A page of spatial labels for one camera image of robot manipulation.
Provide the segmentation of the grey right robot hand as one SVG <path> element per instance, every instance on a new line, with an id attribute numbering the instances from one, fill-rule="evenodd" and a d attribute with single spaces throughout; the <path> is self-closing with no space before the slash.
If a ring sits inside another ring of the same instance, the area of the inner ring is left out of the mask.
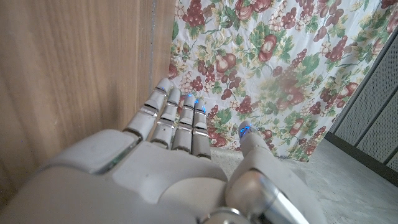
<path id="1" fill-rule="evenodd" d="M 248 121 L 231 176 L 211 160 L 202 100 L 168 79 L 122 130 L 105 129 L 47 161 L 2 223 L 325 223 L 307 185 Z"/>

